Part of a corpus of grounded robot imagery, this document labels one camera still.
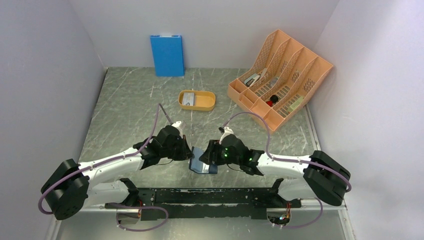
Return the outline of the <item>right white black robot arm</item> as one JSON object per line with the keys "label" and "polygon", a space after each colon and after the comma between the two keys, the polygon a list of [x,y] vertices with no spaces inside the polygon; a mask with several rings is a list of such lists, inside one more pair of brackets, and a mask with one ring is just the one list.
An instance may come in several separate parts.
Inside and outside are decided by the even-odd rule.
{"label": "right white black robot arm", "polygon": [[278,187],[269,197],[275,207],[309,198],[340,206],[351,177],[346,168],[321,150],[304,156],[267,154],[264,150],[249,149],[234,134],[210,140],[198,160],[208,166],[234,164],[251,176],[277,177]]}

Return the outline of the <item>orange oval tray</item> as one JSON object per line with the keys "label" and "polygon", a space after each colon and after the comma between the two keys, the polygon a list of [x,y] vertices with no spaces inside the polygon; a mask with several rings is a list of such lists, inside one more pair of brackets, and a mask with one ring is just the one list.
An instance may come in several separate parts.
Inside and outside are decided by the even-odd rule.
{"label": "orange oval tray", "polygon": [[[183,93],[193,92],[195,94],[194,106],[182,105]],[[215,108],[216,95],[210,91],[183,90],[178,96],[179,106],[184,110],[209,112]]]}

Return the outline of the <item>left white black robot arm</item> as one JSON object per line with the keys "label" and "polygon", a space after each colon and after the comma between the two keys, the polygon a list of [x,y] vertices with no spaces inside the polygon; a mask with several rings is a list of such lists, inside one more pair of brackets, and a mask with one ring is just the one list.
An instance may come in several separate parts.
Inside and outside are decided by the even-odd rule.
{"label": "left white black robot arm", "polygon": [[42,200],[57,220],[66,220],[81,209],[95,205],[141,206],[139,190],[123,174],[158,165],[161,159],[185,161],[192,152],[183,134],[185,123],[177,121],[163,127],[156,136],[146,138],[127,150],[90,162],[63,161],[41,188]]}

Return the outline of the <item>navy blue card holder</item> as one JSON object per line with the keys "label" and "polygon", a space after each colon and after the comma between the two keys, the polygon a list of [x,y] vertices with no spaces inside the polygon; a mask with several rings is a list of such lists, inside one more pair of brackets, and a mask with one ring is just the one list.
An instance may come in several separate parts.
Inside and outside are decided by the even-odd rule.
{"label": "navy blue card holder", "polygon": [[214,164],[206,164],[200,161],[200,157],[204,151],[199,147],[191,148],[192,157],[189,160],[189,169],[196,174],[215,175],[218,173],[218,166]]}

